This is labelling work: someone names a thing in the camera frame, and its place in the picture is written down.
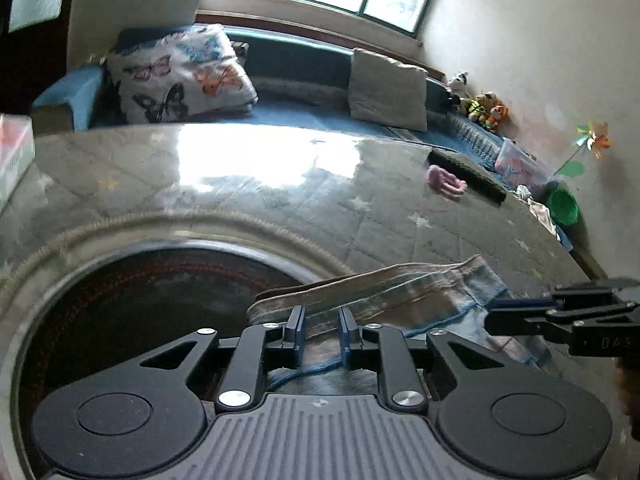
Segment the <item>colourful paper pinwheel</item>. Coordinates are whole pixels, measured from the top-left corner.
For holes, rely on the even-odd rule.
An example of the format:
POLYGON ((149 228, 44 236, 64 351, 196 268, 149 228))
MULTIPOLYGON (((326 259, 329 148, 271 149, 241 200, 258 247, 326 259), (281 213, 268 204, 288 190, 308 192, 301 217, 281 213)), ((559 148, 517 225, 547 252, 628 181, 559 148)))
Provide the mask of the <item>colourful paper pinwheel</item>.
POLYGON ((555 170, 555 176, 570 178, 581 176, 586 171, 586 164, 582 160, 587 154, 595 160, 601 160, 604 153, 613 146, 606 122, 590 120, 587 125, 578 126, 576 131, 578 137, 573 143, 574 151, 555 170))

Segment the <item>yellow green plush toy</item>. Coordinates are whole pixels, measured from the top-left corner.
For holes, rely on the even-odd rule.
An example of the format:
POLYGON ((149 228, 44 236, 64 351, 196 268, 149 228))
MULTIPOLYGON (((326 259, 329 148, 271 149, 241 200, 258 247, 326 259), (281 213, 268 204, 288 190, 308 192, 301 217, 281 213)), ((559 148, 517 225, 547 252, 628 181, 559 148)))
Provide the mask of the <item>yellow green plush toy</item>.
POLYGON ((500 103, 495 92, 482 92, 472 98, 465 98, 461 101, 460 112, 469 119, 470 122, 478 124, 484 122, 491 109, 500 103))

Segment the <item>butterfly print pillow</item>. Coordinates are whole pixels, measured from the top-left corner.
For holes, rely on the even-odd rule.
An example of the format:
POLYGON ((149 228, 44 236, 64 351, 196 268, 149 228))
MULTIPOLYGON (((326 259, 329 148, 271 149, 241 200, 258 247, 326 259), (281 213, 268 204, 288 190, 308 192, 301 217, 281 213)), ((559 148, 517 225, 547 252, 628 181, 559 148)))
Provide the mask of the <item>butterfly print pillow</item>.
POLYGON ((191 27, 107 55, 131 125, 248 112, 258 94, 220 25, 191 27))

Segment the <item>quilted star table cover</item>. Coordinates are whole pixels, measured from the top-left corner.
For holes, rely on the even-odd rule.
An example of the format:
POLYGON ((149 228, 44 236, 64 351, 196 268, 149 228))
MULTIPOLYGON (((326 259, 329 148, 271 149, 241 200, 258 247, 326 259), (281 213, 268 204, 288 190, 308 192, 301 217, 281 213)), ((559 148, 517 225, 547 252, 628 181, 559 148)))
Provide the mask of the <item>quilted star table cover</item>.
MULTIPOLYGON (((589 282, 516 198, 495 205, 474 192, 461 200, 434 192, 426 180, 431 149, 247 125, 40 136, 1 217, 2 477, 31 479, 18 459, 11 416, 12 374, 30 323, 55 284, 137 244, 205 240, 272 252, 316 271, 318 280, 309 284, 473 256, 502 279, 509 298, 539 298, 556 286, 589 282)), ((78 478, 43 460, 49 469, 39 479, 637 478, 639 424, 620 409, 615 379, 639 355, 572 356, 565 344, 540 338, 555 367, 542 371, 590 392, 611 416, 600 463, 575 477, 494 477, 466 466, 425 418, 384 408, 375 373, 345 367, 372 373, 375 392, 280 393, 267 386, 270 370, 259 404, 224 412, 215 408, 216 390, 197 388, 210 425, 175 463, 134 478, 78 478)))

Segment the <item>orange plush toy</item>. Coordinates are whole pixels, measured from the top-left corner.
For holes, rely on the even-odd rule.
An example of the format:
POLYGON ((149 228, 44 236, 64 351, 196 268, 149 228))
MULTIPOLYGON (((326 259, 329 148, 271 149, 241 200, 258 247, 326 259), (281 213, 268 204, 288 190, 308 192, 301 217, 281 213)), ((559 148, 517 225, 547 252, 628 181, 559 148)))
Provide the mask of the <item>orange plush toy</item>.
POLYGON ((503 104, 496 104, 488 113, 484 128, 496 133, 500 124, 508 117, 509 109, 503 104))

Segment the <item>green plastic bucket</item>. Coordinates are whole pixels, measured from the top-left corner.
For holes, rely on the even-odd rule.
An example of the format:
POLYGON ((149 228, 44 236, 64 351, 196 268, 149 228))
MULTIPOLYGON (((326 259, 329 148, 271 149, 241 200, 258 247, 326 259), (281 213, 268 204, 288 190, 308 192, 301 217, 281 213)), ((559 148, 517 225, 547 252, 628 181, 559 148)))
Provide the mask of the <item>green plastic bucket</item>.
POLYGON ((546 206, 553 221, 562 224, 562 226, 574 226, 579 219, 576 198, 566 188, 553 190, 546 200, 546 206))

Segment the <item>dark wooden door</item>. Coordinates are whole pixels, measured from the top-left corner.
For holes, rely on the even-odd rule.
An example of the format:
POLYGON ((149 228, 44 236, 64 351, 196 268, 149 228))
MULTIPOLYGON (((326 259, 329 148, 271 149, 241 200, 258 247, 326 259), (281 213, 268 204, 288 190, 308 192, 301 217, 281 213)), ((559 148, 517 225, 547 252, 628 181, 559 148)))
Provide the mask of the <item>dark wooden door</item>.
POLYGON ((26 115, 66 73, 72 0, 1 0, 1 110, 26 115))

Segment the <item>black white plush toy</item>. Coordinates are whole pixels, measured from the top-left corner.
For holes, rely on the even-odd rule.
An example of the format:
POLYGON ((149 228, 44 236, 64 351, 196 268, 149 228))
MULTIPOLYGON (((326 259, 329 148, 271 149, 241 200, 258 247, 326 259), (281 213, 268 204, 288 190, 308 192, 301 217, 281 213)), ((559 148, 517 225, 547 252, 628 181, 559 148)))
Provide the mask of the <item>black white plush toy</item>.
POLYGON ((466 91, 467 85, 467 72, 456 73, 448 79, 446 88, 453 107, 459 108, 462 102, 469 97, 468 92, 466 91))

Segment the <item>white tissue box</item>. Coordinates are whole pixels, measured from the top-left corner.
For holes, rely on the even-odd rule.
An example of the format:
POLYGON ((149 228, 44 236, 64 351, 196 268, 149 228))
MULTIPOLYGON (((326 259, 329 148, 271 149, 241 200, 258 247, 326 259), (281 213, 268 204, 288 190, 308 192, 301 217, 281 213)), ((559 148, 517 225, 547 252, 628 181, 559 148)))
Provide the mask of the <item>white tissue box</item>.
POLYGON ((35 159, 32 120, 28 116, 1 115, 0 150, 0 211, 2 211, 35 159))

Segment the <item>grey plain cushion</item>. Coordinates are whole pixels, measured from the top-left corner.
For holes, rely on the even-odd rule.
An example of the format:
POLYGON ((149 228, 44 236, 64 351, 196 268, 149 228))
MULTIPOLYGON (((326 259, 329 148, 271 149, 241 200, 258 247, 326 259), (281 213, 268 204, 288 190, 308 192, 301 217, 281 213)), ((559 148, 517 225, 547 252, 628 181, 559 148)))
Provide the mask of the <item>grey plain cushion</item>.
POLYGON ((422 67, 368 50, 353 50, 347 89, 350 116, 425 132, 427 75, 422 67))

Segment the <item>white crumpled cloth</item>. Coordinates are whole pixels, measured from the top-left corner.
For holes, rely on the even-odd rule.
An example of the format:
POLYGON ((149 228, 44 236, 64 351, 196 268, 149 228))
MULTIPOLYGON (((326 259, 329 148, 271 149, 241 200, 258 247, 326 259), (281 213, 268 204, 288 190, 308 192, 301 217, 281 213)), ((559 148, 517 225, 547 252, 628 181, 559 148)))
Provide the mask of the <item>white crumpled cloth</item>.
POLYGON ((528 207, 529 212, 559 242, 561 240, 561 237, 555 223, 551 218, 549 208, 546 205, 538 203, 536 200, 534 200, 532 192, 529 191, 529 188, 526 185, 520 184, 513 191, 513 194, 518 200, 520 200, 528 207))

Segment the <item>black remote control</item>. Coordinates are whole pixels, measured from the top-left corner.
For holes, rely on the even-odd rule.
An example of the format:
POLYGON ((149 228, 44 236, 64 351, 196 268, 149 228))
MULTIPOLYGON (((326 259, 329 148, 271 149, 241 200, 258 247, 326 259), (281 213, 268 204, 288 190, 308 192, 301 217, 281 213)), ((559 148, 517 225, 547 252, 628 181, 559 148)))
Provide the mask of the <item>black remote control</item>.
POLYGON ((437 165, 465 181, 475 192, 495 204, 501 205, 506 200, 506 189, 488 170, 473 162, 465 154, 432 148, 427 155, 427 160, 430 164, 437 165))

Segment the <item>striped blue beige garment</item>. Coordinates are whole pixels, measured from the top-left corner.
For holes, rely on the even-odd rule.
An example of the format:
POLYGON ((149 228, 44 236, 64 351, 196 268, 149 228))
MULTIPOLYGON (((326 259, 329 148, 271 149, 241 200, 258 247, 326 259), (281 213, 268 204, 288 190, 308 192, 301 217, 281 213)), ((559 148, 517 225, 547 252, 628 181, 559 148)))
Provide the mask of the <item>striped blue beige garment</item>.
POLYGON ((247 310, 250 324, 284 322, 296 306, 306 310, 306 342, 297 370, 268 376, 271 391, 293 394, 374 393, 370 372, 345 370, 338 341, 337 311, 348 307, 360 325, 380 323, 424 341, 434 328, 512 360, 553 372, 551 353, 538 336, 491 336, 484 329, 490 305, 510 292, 481 256, 451 264, 403 263, 314 284, 271 289, 247 310))

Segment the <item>clear plastic storage box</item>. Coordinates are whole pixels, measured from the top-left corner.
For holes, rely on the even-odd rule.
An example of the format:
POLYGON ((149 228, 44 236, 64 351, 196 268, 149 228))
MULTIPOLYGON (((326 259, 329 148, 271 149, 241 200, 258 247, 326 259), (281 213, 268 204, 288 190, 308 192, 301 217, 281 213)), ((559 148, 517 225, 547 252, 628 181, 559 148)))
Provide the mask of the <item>clear plastic storage box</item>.
POLYGON ((530 192, 542 190, 552 177, 551 171, 542 162, 523 152, 510 139, 503 140, 495 170, 510 188, 525 185, 530 192))

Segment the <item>blue sofa bench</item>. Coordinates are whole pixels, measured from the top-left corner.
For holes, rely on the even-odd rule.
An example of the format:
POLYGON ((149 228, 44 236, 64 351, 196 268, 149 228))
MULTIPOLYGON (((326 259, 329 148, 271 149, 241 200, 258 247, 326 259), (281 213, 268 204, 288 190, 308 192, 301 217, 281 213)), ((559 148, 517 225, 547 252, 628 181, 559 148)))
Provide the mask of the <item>blue sofa bench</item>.
MULTIPOLYGON (((408 136, 465 154, 496 172, 500 136, 472 125, 454 112, 446 86, 426 77, 426 133, 389 126, 358 124, 348 117, 347 86, 352 52, 345 47, 295 35, 246 27, 225 30, 258 94, 248 112, 230 112, 252 124, 296 125, 362 133, 408 136)), ((32 103, 40 130, 88 130, 122 125, 117 90, 105 62, 75 68, 44 90, 32 103)))

